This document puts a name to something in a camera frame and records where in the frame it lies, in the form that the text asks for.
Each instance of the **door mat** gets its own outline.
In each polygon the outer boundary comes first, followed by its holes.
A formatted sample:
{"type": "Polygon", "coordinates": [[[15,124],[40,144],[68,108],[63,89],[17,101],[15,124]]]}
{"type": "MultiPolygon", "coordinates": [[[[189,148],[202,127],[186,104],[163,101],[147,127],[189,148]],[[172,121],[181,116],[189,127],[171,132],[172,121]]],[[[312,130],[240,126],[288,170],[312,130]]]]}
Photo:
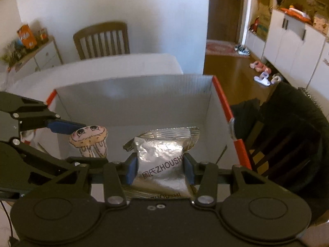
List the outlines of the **door mat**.
{"type": "Polygon", "coordinates": [[[239,55],[234,50],[235,45],[234,42],[207,40],[206,55],[248,57],[239,55]]]}

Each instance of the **orange plastic bag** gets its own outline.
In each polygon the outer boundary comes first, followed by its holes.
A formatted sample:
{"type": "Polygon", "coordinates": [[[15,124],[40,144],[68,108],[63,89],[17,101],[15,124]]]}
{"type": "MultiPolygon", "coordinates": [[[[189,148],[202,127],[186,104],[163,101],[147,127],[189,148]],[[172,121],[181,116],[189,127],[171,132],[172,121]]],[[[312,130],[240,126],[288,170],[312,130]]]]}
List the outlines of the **orange plastic bag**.
{"type": "Polygon", "coordinates": [[[34,37],[29,25],[23,25],[18,31],[17,31],[19,38],[21,39],[22,43],[27,49],[33,49],[37,46],[37,40],[34,37]]]}

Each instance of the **white tablecloth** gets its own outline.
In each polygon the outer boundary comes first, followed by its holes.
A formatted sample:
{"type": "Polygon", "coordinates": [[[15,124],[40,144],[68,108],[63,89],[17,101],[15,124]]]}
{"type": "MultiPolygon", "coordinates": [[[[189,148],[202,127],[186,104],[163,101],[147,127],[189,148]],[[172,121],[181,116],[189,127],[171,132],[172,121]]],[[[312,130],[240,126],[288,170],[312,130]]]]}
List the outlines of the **white tablecloth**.
{"type": "Polygon", "coordinates": [[[59,87],[76,83],[144,75],[182,74],[169,54],[132,54],[94,58],[33,73],[7,88],[7,92],[46,101],[59,87]]]}

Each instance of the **foil wrapper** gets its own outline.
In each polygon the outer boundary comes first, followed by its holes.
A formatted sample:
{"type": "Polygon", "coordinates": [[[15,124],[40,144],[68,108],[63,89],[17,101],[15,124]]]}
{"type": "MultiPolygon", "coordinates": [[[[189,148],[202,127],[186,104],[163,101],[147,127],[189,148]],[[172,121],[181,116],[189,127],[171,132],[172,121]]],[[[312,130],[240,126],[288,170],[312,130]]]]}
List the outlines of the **foil wrapper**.
{"type": "Polygon", "coordinates": [[[193,198],[195,189],[184,175],[183,154],[199,138],[196,127],[149,131],[124,145],[138,156],[138,173],[131,186],[125,186],[127,199],[193,198]]]}

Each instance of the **cartoon mushroom cutout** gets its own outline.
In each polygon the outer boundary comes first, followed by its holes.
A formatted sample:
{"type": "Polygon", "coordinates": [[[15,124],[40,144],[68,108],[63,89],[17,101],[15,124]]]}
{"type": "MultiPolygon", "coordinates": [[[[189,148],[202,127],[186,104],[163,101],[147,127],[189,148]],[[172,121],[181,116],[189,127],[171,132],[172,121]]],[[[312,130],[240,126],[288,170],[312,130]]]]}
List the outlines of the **cartoon mushroom cutout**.
{"type": "Polygon", "coordinates": [[[107,156],[106,138],[108,132],[103,126],[87,126],[75,131],[69,137],[69,142],[80,150],[83,157],[96,157],[92,150],[95,151],[101,158],[107,156]]]}

